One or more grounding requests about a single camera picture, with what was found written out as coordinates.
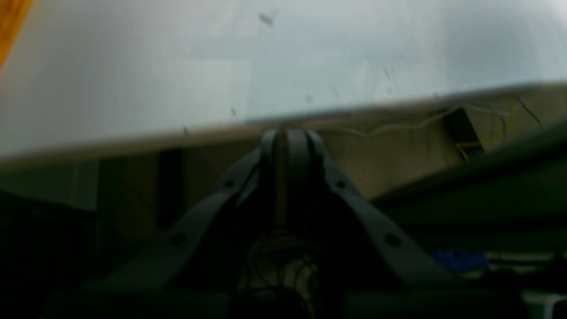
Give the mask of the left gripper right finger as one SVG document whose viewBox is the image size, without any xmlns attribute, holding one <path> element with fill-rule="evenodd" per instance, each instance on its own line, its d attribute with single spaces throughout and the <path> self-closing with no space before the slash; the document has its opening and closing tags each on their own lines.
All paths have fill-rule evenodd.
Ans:
<svg viewBox="0 0 567 319">
<path fill-rule="evenodd" d="M 324 282 L 370 291 L 456 286 L 455 275 L 353 186 L 320 135 L 293 129 L 286 139 L 289 223 L 320 248 Z"/>
</svg>

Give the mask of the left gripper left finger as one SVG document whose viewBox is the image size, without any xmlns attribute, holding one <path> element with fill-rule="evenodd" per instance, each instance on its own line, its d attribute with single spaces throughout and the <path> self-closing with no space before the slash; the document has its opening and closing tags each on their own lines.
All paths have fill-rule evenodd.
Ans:
<svg viewBox="0 0 567 319">
<path fill-rule="evenodd" d="M 249 249 L 275 208 L 277 132 L 131 262 L 87 285 L 91 319 L 230 319 Z"/>
</svg>

